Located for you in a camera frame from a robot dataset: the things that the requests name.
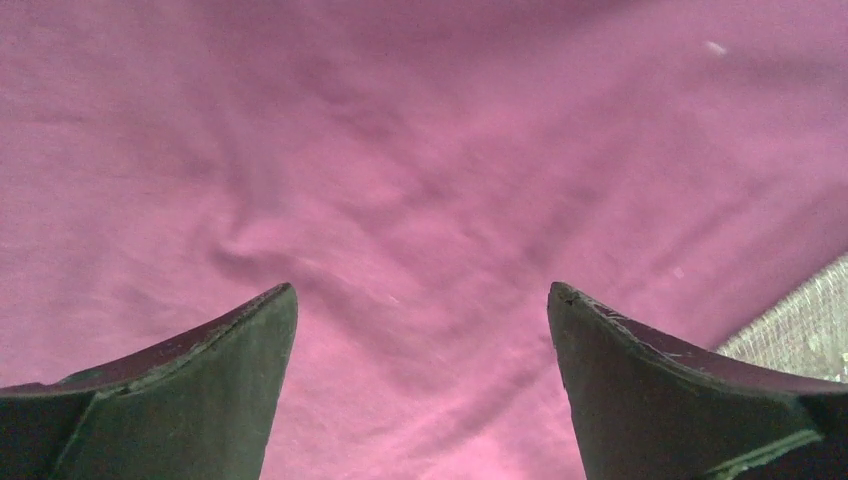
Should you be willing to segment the steel instrument tray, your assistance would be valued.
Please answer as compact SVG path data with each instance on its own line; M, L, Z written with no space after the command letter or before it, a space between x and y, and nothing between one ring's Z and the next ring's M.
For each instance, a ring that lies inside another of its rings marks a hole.
M847 381L847 256L741 329L716 352L784 373Z

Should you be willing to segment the maroon surgical wrap cloth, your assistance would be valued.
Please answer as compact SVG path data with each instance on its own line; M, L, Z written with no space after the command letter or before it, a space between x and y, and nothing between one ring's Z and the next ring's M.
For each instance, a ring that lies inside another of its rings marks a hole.
M1 381L268 288L266 479L578 479L554 281L712 347L847 248L843 1L5 1Z

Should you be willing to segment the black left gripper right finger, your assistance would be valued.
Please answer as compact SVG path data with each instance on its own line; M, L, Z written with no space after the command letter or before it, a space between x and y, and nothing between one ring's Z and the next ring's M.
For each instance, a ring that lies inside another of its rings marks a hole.
M846 477L845 385L704 350L561 282L547 315L587 478Z

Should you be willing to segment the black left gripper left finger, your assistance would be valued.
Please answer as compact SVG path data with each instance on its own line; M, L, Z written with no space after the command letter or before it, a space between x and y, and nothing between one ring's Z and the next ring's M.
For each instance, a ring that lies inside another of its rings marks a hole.
M256 479L298 317L278 285L53 384L1 391L5 479Z

